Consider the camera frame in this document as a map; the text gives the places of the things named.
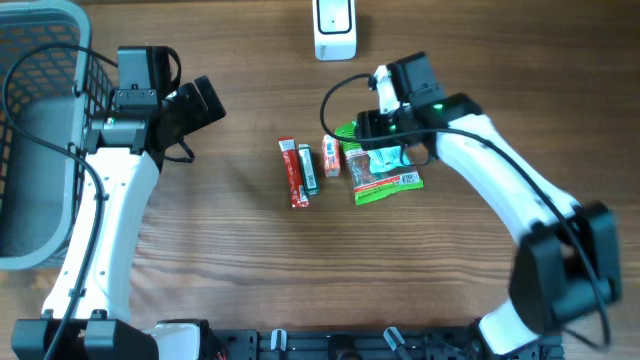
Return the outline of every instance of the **wooden table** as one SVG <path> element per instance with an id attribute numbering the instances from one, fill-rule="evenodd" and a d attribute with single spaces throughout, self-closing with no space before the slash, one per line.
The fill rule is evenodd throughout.
<path id="1" fill-rule="evenodd" d="M 423 190 L 356 207 L 320 179 L 293 210 L 277 145 L 320 148 L 322 96 L 349 75 L 427 51 L 449 94 L 470 94 L 536 169 L 618 216 L 624 301 L 609 359 L 640 354 L 640 7 L 625 1 L 359 1 L 358 54 L 322 63 L 310 1 L 86 5 L 93 47 L 169 45 L 184 81 L 207 74 L 228 115 L 165 164 L 134 260 L 131 322 L 195 317 L 216 328 L 465 325 L 506 297 L 514 246 L 493 211 L 443 164 Z M 376 106 L 344 89 L 331 126 Z M 0 274 L 0 357 L 12 324 L 38 316 L 57 270 Z M 598 318 L 575 325 L 599 335 Z M 604 355 L 567 339 L 568 358 Z"/>

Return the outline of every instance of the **wire mesh basket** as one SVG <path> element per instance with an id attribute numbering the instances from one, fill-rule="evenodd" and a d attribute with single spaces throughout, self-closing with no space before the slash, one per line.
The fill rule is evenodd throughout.
<path id="1" fill-rule="evenodd" d="M 49 42 L 89 48 L 91 24 L 84 11 L 62 0 L 0 4 L 0 83 L 22 54 Z M 97 59 L 50 49 L 16 70 L 7 105 L 24 130 L 77 151 L 89 116 L 105 106 L 111 87 Z M 0 270 L 61 265 L 82 172 L 72 160 L 13 136 L 2 110 L 0 154 Z"/>

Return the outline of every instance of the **white device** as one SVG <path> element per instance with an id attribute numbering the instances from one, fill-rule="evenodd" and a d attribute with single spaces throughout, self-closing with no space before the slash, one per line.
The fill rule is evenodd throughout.
<path id="1" fill-rule="evenodd" d="M 316 58 L 347 60 L 356 55 L 355 0 L 313 0 Z"/>

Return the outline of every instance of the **product label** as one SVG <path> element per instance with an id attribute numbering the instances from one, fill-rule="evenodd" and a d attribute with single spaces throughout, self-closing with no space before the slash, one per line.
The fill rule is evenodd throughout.
<path id="1" fill-rule="evenodd" d="M 336 149 L 334 149 L 334 142 L 330 141 L 327 143 L 327 156 L 335 156 L 336 155 Z"/>
<path id="2" fill-rule="evenodd" d="M 296 149 L 296 142 L 293 139 L 290 140 L 280 140 L 280 150 L 281 151 L 287 151 L 287 150 L 295 150 Z"/>
<path id="3" fill-rule="evenodd" d="M 355 192 L 359 193 L 359 192 L 370 190 L 386 184 L 396 184 L 398 181 L 400 181 L 400 175 L 358 186 L 357 188 L 355 188 Z"/>
<path id="4" fill-rule="evenodd" d="M 298 188 L 298 191 L 300 192 L 300 201 L 302 202 L 309 201 L 309 198 L 307 197 L 307 192 L 304 191 L 304 186 L 300 185 L 300 187 Z"/>
<path id="5" fill-rule="evenodd" d="M 409 174 L 400 175 L 400 179 L 396 181 L 397 185 L 409 185 L 409 184 L 417 184 L 420 182 L 420 175 L 418 172 L 412 172 Z"/>
<path id="6" fill-rule="evenodd" d="M 313 164 L 311 162 L 311 151 L 309 149 L 300 150 L 300 160 L 302 160 L 302 168 L 307 178 L 307 185 L 310 189 L 316 188 L 316 178 L 313 176 Z"/>
<path id="7" fill-rule="evenodd" d="M 362 149 L 345 150 L 344 157 L 351 159 L 352 157 L 367 155 L 367 152 Z"/>

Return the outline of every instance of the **black mount base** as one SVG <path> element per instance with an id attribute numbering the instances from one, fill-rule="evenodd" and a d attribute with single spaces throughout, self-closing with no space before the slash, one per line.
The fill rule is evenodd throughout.
<path id="1" fill-rule="evenodd" d="M 212 330 L 206 320 L 170 320 L 200 327 L 197 360 L 562 360 L 560 336 L 541 338 L 515 354 L 487 352 L 475 324 L 425 331 L 272 332 Z M 21 360 L 42 359 L 59 320 L 18 320 L 12 347 Z M 55 359 L 157 360 L 150 335 L 119 320 L 74 320 Z"/>
<path id="2" fill-rule="evenodd" d="M 399 360 L 383 338 L 383 331 L 288 332 L 286 351 L 272 349 L 272 333 L 255 330 L 214 330 L 226 348 L 228 360 Z M 412 360 L 494 360 L 500 357 L 473 350 L 468 326 L 434 327 L 426 331 L 400 331 L 404 348 Z M 332 342 L 351 339 L 353 349 L 343 349 L 340 357 Z M 538 343 L 502 359 L 562 360 L 564 349 L 560 336 L 542 338 Z"/>

